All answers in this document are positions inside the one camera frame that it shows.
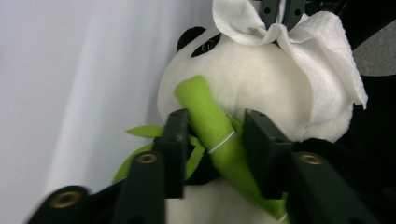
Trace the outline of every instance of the panda plush toy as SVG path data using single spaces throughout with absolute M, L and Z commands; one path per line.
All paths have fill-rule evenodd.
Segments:
M 175 91 L 180 89 L 180 83 L 189 84 L 186 82 L 197 78 L 206 82 L 213 101 L 228 117 L 243 120 L 246 108 L 260 111 L 295 142 L 309 138 L 334 142 L 346 132 L 352 116 L 350 105 L 336 118 L 307 127 L 312 91 L 302 69 L 276 43 L 241 45 L 216 27 L 191 28 L 178 40 L 177 55 L 163 74 L 158 94 L 158 108 L 164 120 L 180 108 L 194 109 L 189 102 L 180 102 L 180 97 L 190 94 L 198 102 L 206 101 L 193 85 L 185 91 Z M 192 101 L 192 107 L 199 104 L 191 98 L 184 101 Z M 205 125 L 218 125 L 215 121 L 207 124 L 205 117 L 200 120 Z M 185 199 L 168 201 L 168 223 L 259 224 L 284 220 L 285 214 L 268 213 L 227 179 L 217 176 L 216 167 L 207 165 L 198 170 L 196 173 L 201 173 L 188 182 Z
M 320 90 L 329 88 L 327 81 L 344 87 L 347 84 L 343 83 L 342 78 L 341 81 L 328 80 L 330 77 L 317 81 L 307 77 L 306 67 L 295 62 L 281 47 L 279 41 L 254 46 L 241 44 L 235 41 L 233 35 L 224 34 L 218 27 L 208 30 L 190 28 L 178 40 L 177 54 L 163 74 L 158 109 L 163 120 L 166 120 L 173 111 L 188 108 L 192 135 L 196 141 L 193 145 L 203 148 L 204 152 L 187 178 L 185 198 L 167 201 L 167 223 L 288 222 L 283 201 L 258 199 L 260 197 L 254 190 L 254 183 L 246 177 L 249 176 L 248 170 L 244 164 L 239 164 L 244 155 L 238 134 L 242 132 L 240 126 L 246 108 L 267 115 L 290 141 L 303 147 L 315 148 L 315 141 L 338 144 L 339 148 L 334 151 L 317 148 L 312 151 L 326 156 L 336 169 L 341 167 L 339 169 L 346 182 L 359 194 L 367 196 L 362 198 L 369 207 L 379 213 L 387 213 L 383 209 L 387 200 L 382 194 L 378 195 L 392 186 L 392 181 L 389 175 L 383 174 L 385 167 L 378 168 L 379 163 L 368 160 L 373 151 L 364 142 L 370 134 L 363 130 L 372 128 L 373 123 L 364 120 L 373 119 L 375 115 L 367 114 L 368 110 L 359 105 L 365 105 L 367 100 L 361 78 L 353 79 L 353 85 L 360 88 L 357 90 L 360 92 L 357 94 L 359 100 L 350 100 L 353 94 L 345 88 L 328 91 L 329 97 L 314 102 Z M 389 80 L 375 84 L 373 88 L 387 83 Z M 384 110 L 381 106 L 374 105 L 376 108 L 368 112 Z M 328 110 L 336 112 L 330 118 L 320 116 Z M 358 113 L 358 116 L 351 123 L 353 113 Z M 313 121 L 314 114 L 319 119 Z M 384 131 L 378 133 L 394 134 L 390 127 L 380 128 Z M 130 133 L 139 135 L 137 129 Z M 126 175 L 130 160 L 121 166 L 115 180 Z

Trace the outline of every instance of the brass screw insert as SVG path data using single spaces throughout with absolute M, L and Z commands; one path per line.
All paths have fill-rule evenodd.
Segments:
M 301 156 L 300 159 L 311 165 L 321 165 L 323 163 L 323 161 L 319 157 L 308 154 Z
M 81 199 L 81 193 L 78 191 L 68 191 L 65 193 L 58 194 L 49 203 L 49 206 L 53 208 L 66 208 L 77 203 Z
M 157 156 L 154 154 L 145 154 L 145 155 L 141 155 L 139 158 L 137 158 L 137 161 L 139 163 L 152 163 L 155 162 L 157 160 Z

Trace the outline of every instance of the plush toy's head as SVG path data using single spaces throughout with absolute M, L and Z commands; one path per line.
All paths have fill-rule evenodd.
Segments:
M 335 119 L 309 123 L 311 84 L 302 69 L 277 44 L 241 45 L 217 28 L 195 27 L 183 34 L 177 49 L 159 90 L 158 108 L 163 119 L 181 108 L 174 95 L 176 85 L 202 75 L 225 113 L 242 121 L 246 108 L 261 111 L 289 140 L 335 141 L 347 130 L 352 104 L 343 108 Z M 344 92 L 332 94 L 342 99 Z

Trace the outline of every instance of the black fabric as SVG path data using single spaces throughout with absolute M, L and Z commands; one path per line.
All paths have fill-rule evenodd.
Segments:
M 396 76 L 362 77 L 362 80 L 369 96 L 367 109 L 355 106 L 349 130 L 337 144 L 359 155 L 356 158 L 360 162 L 352 163 L 357 166 L 349 170 L 347 175 L 353 175 L 354 179 L 361 182 L 347 182 L 383 223 L 394 223 Z
M 192 40 L 201 35 L 205 30 L 206 29 L 204 27 L 195 26 L 185 31 L 177 41 L 177 51 L 186 47 Z
M 209 52 L 210 50 L 214 49 L 215 46 L 219 43 L 220 41 L 220 37 L 221 34 L 215 35 L 212 38 L 208 39 L 203 45 L 201 45 L 200 47 L 198 47 L 198 49 L 196 49 L 191 57 L 198 57 L 202 54 L 205 54 L 207 52 Z
M 396 19 L 394 0 L 348 0 L 340 19 L 352 49 Z

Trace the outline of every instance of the black ear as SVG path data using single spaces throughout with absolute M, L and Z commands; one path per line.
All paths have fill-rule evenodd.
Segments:
M 192 40 L 201 35 L 205 30 L 206 29 L 204 27 L 195 26 L 185 31 L 177 42 L 177 51 L 186 47 Z

